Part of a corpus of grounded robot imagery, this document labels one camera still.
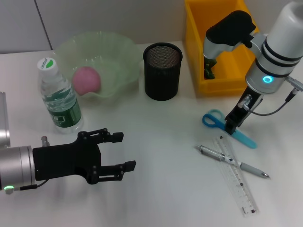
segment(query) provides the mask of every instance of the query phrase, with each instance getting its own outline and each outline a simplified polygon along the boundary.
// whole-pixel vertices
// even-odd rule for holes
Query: ruler
[[[218,152],[237,160],[232,146],[225,136],[215,138],[214,145]],[[226,162],[220,162],[220,170],[243,216],[256,215],[258,208],[244,180],[239,164],[230,165]]]

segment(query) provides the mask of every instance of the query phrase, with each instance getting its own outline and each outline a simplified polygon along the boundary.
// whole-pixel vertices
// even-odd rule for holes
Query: water bottle
[[[43,102],[58,131],[67,134],[83,126],[83,117],[70,82],[59,72],[56,61],[43,58],[38,64]]]

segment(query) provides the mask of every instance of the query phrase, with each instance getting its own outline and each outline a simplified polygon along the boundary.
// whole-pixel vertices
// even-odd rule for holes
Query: yellow box
[[[248,9],[243,0],[185,0],[187,27],[185,47],[195,89],[203,96],[238,95],[246,88],[245,75],[255,59],[244,45],[223,52],[212,68],[215,79],[204,79],[203,41],[207,29],[235,10]]]

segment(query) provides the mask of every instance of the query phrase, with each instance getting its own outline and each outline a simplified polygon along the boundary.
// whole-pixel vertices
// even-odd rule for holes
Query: white table
[[[238,97],[196,98],[185,50],[179,92],[158,102],[139,89],[119,100],[79,100],[85,131],[108,128],[122,131],[122,143],[101,144],[102,164],[136,160],[134,172],[121,182],[88,185],[80,176],[52,179],[36,190],[0,193],[0,225],[23,227],[301,227],[303,225],[303,94],[271,117],[251,115],[241,130],[258,148],[231,139],[239,160],[271,176],[244,173],[259,214],[244,218],[229,193],[216,161],[200,155],[195,144],[209,144],[222,134],[209,129],[201,117],[209,109],[227,114]],[[147,44],[139,45],[142,51]],[[51,145],[73,142],[76,134],[55,132],[37,90],[36,63],[51,51],[0,55],[0,91],[6,92],[11,145],[40,147],[40,137]],[[292,76],[303,79],[302,62]],[[259,113],[277,109],[291,86],[284,84],[266,96]]]

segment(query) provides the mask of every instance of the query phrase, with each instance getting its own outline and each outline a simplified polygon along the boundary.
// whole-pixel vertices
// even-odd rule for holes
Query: silver pen
[[[229,163],[231,165],[234,165],[234,166],[237,166],[239,165],[240,166],[240,169],[243,170],[243,171],[246,171],[246,172],[249,172],[249,173],[252,173],[256,176],[260,176],[260,177],[263,177],[263,178],[269,178],[269,175],[264,173],[262,170],[259,170],[255,167],[252,167],[250,165],[247,165],[246,163],[244,162],[239,162],[229,156],[226,156],[222,153],[219,153],[219,152],[216,152],[215,150],[212,150],[210,148],[207,148],[205,146],[202,146],[202,145],[196,145],[196,148],[201,152],[201,154],[203,155],[207,155],[209,157],[212,157],[218,161],[223,161],[223,162],[226,162],[226,163]]]

